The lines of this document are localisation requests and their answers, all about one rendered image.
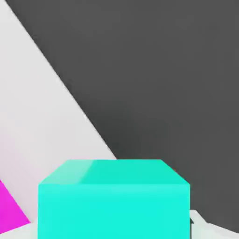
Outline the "large magenta box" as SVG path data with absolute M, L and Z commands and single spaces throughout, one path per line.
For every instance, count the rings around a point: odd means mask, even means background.
M 27 216 L 0 180 L 0 234 L 29 223 Z

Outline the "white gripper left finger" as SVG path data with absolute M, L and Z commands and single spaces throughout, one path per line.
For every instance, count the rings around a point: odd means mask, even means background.
M 0 239 L 37 239 L 37 218 L 29 224 L 0 234 Z

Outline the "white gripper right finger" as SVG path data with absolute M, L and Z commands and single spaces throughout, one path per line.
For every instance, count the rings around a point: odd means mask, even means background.
M 239 233 L 207 223 L 196 210 L 190 210 L 191 239 L 239 239 Z

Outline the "small cyan cube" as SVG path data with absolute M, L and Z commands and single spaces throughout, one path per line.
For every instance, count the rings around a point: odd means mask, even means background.
M 190 239 L 190 184 L 162 160 L 67 160 L 38 186 L 37 239 Z

